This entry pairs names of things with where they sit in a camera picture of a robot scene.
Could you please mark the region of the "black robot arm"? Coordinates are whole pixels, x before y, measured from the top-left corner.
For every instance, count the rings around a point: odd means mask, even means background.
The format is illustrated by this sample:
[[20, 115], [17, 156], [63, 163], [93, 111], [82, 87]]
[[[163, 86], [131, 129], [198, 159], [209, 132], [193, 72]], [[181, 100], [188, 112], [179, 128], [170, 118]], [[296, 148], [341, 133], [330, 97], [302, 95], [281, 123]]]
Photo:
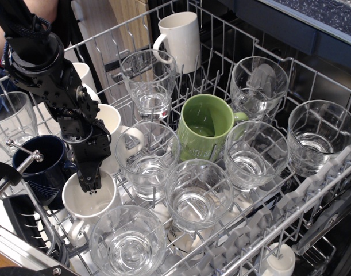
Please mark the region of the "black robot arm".
[[98, 101], [64, 57], [60, 38], [50, 23], [31, 13], [23, 1], [0, 1], [0, 27], [6, 45], [2, 60], [10, 79], [40, 96], [71, 146], [84, 192], [101, 188], [99, 167], [110, 156], [109, 131], [97, 119]]

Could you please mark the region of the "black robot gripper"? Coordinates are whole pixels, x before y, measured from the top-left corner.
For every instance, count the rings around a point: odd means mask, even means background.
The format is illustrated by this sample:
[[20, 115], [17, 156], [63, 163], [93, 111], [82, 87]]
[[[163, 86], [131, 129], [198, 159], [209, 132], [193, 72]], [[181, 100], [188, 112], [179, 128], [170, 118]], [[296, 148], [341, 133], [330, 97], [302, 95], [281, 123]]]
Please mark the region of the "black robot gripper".
[[45, 89], [45, 105], [58, 123], [63, 140], [72, 148], [83, 192], [102, 187], [99, 166], [110, 155], [109, 132], [97, 119], [98, 101], [82, 85]]

